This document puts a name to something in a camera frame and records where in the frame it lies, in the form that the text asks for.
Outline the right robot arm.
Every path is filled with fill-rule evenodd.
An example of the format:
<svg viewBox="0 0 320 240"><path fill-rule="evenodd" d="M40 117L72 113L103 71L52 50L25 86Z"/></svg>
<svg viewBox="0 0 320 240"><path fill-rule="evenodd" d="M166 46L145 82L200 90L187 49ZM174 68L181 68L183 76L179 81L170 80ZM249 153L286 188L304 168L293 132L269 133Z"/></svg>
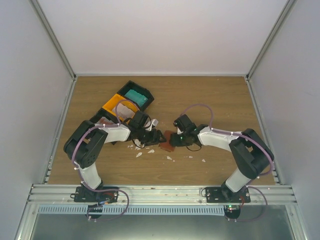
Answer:
<svg viewBox="0 0 320 240"><path fill-rule="evenodd" d="M232 153L236 170L221 185L221 196L228 203L234 202L240 190L263 174L265 168L274 167L274 155L260 136L251 128L245 131L226 131L206 124L196 126L183 114L173 125L177 128L169 137L172 147L210 146Z"/></svg>

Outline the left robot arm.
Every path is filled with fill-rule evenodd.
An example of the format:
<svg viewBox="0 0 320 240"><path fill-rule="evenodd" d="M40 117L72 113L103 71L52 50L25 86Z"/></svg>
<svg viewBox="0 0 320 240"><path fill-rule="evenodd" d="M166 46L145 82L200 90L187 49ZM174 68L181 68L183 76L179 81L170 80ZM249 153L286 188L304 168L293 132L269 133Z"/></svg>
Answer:
<svg viewBox="0 0 320 240"><path fill-rule="evenodd" d="M156 119L139 110L133 117L118 123L97 124L85 120L78 126L64 144L63 151L78 171L90 201L98 202L103 197L103 181L98 174L96 160L104 144L132 141L146 147L164 143L167 139L156 129L157 124Z"/></svg>

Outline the brown leather card holder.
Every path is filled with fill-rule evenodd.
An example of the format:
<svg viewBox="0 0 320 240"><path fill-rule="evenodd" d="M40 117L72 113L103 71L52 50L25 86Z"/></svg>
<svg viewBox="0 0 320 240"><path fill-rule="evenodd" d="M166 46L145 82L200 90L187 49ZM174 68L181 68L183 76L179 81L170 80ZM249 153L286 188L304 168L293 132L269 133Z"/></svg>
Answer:
<svg viewBox="0 0 320 240"><path fill-rule="evenodd" d="M164 132L164 138L165 138L165 142L162 142L159 144L159 147L164 150L164 151L167 151L167 152L173 152L175 150L175 147L173 147L171 144L170 144L170 139L171 139L171 135L173 134L174 132L171 131L171 130L166 130Z"/></svg>

